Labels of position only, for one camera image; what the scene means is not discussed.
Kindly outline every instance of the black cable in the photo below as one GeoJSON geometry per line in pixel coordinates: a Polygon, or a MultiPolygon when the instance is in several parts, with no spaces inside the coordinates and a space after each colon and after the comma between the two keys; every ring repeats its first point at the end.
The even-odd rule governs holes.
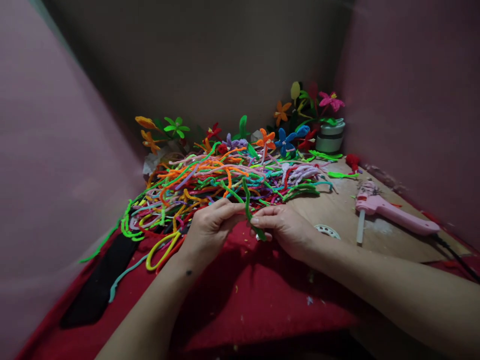
{"type": "Polygon", "coordinates": [[[460,265],[465,269],[465,271],[467,273],[470,274],[470,276],[472,278],[475,279],[475,281],[477,283],[480,284],[480,276],[477,275],[477,273],[475,271],[473,271],[470,266],[467,265],[467,263],[460,257],[460,255],[458,255],[455,251],[452,250],[452,248],[450,247],[450,245],[445,241],[443,240],[438,234],[433,234],[431,236],[439,245],[443,246],[445,249],[447,249],[450,254],[453,255],[453,257],[460,263],[460,265]]]}

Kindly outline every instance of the pink glue gun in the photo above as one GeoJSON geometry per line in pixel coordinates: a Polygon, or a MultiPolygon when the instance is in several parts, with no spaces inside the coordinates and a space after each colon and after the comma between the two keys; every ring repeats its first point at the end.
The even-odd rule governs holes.
{"type": "Polygon", "coordinates": [[[440,227],[433,221],[423,220],[410,215],[386,201],[379,195],[379,188],[373,181],[366,181],[361,185],[360,191],[356,196],[355,209],[360,212],[356,233],[356,242],[358,244],[363,242],[365,214],[373,215],[378,213],[410,230],[412,233],[422,236],[436,234],[440,231],[440,227]]]}

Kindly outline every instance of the wooden board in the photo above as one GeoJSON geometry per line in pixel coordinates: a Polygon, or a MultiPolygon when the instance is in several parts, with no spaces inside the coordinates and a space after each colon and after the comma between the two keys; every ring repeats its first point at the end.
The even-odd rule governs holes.
{"type": "MultiPolygon", "coordinates": [[[[340,172],[348,174],[352,170],[344,159],[329,164],[324,168],[327,172],[340,172]]],[[[398,194],[383,185],[374,176],[363,170],[357,179],[372,180],[378,185],[381,195],[393,204],[402,205],[402,210],[416,217],[427,219],[418,210],[403,200],[398,194]]],[[[358,214],[355,211],[355,200],[351,196],[358,193],[358,180],[349,178],[332,179],[332,183],[338,190],[329,192],[327,185],[318,185],[321,192],[318,198],[300,197],[288,202],[296,211],[304,216],[312,225],[327,225],[334,229],[342,241],[356,245],[358,214]]],[[[440,237],[450,244],[451,248],[459,255],[470,254],[464,246],[459,244],[443,230],[440,237]]],[[[396,226],[390,220],[379,215],[365,217],[363,245],[366,250],[376,253],[394,256],[417,263],[426,263],[449,259],[443,248],[438,248],[430,240],[417,236],[396,226]]]]}

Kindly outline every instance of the left hand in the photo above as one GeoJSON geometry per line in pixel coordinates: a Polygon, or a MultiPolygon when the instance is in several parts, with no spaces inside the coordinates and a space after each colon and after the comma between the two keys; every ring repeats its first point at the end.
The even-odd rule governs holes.
{"type": "Polygon", "coordinates": [[[233,203],[226,198],[198,210],[178,253],[194,264],[206,267],[220,253],[235,225],[246,218],[245,204],[233,203]]]}

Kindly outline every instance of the hand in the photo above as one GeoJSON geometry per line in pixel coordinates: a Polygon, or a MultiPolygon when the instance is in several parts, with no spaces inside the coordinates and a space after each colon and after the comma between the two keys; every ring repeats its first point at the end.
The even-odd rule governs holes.
{"type": "Polygon", "coordinates": [[[206,267],[220,253],[235,225],[246,218],[245,204],[232,203],[226,198],[198,210],[178,253],[206,267]]]}
{"type": "MultiPolygon", "coordinates": [[[[319,232],[303,216],[288,205],[269,206],[253,215],[251,224],[260,229],[273,229],[280,246],[292,258],[306,261],[319,232]]],[[[250,235],[255,236],[253,229],[250,235]]]]}

